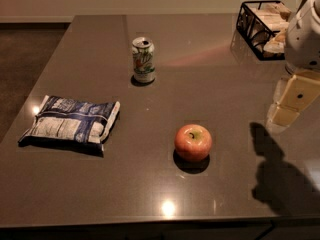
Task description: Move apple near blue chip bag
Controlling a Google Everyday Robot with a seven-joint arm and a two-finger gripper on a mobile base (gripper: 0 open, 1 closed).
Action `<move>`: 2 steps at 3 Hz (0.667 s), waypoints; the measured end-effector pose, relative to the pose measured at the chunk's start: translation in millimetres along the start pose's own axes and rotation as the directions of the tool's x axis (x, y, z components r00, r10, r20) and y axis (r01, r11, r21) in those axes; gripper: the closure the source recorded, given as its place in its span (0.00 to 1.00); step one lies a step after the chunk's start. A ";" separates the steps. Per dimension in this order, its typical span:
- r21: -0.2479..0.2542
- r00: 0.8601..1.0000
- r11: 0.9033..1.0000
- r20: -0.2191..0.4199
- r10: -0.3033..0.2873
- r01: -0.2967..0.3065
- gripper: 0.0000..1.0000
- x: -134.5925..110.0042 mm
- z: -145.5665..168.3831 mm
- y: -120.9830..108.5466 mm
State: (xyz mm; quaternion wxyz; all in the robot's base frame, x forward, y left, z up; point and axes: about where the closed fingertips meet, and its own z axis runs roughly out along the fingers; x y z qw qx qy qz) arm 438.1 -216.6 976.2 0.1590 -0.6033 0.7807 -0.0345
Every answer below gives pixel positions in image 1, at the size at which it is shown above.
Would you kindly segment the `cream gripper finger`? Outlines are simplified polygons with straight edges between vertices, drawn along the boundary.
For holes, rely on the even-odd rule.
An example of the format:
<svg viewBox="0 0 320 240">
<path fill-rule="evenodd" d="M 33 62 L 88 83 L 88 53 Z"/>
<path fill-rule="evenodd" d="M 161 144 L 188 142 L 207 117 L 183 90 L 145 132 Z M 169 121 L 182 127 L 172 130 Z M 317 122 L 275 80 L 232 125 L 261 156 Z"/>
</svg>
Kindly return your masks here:
<svg viewBox="0 0 320 240">
<path fill-rule="evenodd" d="M 270 133 L 281 133 L 287 129 L 287 126 L 276 124 L 273 120 L 273 116 L 276 113 L 277 102 L 280 100 L 288 80 L 289 80 L 288 77 L 281 77 L 280 80 L 277 82 L 277 85 L 273 94 L 273 102 L 270 105 L 267 113 L 266 129 Z"/>
<path fill-rule="evenodd" d="M 288 77 L 285 90 L 277 102 L 273 120 L 282 126 L 291 125 L 320 96 L 320 73 L 298 71 Z"/>
</svg>

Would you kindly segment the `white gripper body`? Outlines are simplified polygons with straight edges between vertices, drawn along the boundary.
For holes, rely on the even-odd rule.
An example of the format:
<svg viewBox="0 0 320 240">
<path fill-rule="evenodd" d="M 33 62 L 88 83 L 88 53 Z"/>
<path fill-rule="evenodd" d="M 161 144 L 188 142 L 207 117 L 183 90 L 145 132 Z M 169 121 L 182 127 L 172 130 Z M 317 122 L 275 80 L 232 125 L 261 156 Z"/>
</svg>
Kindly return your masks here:
<svg viewBox="0 0 320 240">
<path fill-rule="evenodd" d="M 285 60 L 293 73 L 301 69 L 320 71 L 320 0 L 306 0 L 286 31 Z"/>
</svg>

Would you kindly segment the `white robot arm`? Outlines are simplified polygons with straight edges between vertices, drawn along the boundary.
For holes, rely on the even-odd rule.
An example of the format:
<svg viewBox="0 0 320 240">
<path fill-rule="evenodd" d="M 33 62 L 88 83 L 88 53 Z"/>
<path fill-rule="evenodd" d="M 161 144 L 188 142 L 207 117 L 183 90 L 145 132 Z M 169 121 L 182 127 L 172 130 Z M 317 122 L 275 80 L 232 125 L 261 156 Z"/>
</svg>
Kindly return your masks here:
<svg viewBox="0 0 320 240">
<path fill-rule="evenodd" d="M 320 96 L 320 0 L 304 0 L 285 34 L 285 69 L 267 113 L 266 128 L 286 130 Z"/>
</svg>

